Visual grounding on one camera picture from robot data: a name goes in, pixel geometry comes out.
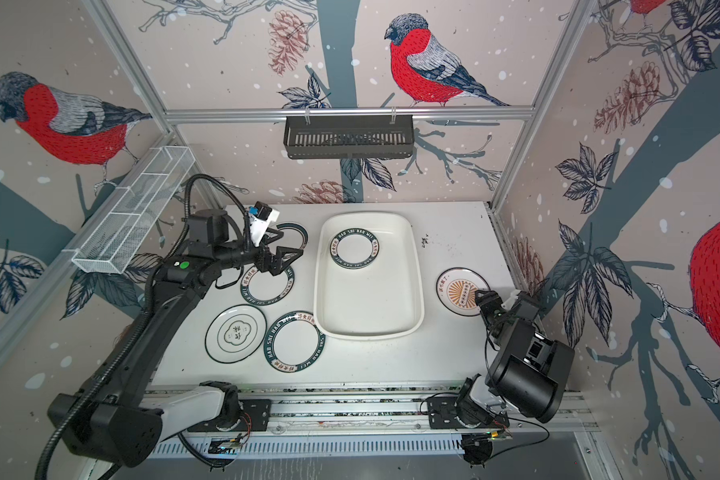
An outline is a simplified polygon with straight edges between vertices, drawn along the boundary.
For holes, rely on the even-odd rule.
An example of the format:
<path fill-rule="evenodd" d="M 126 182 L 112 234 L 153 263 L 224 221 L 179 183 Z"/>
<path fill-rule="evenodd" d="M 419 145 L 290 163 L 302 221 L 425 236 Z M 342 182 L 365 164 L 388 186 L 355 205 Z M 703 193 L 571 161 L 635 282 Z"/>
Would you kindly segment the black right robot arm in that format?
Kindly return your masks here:
<path fill-rule="evenodd" d="M 475 302 L 486 327 L 486 348 L 495 352 L 484 380 L 488 392 L 527 418 L 549 422 L 562 402 L 573 349 L 537 329 L 541 304 L 525 291 L 504 301 L 493 290 L 478 289 Z"/>

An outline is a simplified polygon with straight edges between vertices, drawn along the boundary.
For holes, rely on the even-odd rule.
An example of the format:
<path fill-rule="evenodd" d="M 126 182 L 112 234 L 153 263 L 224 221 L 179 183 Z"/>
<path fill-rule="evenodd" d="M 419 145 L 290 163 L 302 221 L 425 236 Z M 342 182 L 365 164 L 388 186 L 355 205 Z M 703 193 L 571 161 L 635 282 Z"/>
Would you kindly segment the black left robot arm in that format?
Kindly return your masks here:
<path fill-rule="evenodd" d="M 165 407 L 142 406 L 151 376 L 174 335 L 226 269 L 253 265 L 282 274 L 303 252 L 270 243 L 280 230 L 260 219 L 257 204 L 238 228 L 223 209 L 199 210 L 185 218 L 180 239 L 149 274 L 144 307 L 98 370 L 73 395 L 59 394 L 47 415 L 55 427 L 38 460 L 35 476 L 48 476 L 52 455 L 65 444 L 74 455 L 110 463 L 112 472 L 143 462 L 154 447 L 193 426 L 171 428 Z"/>

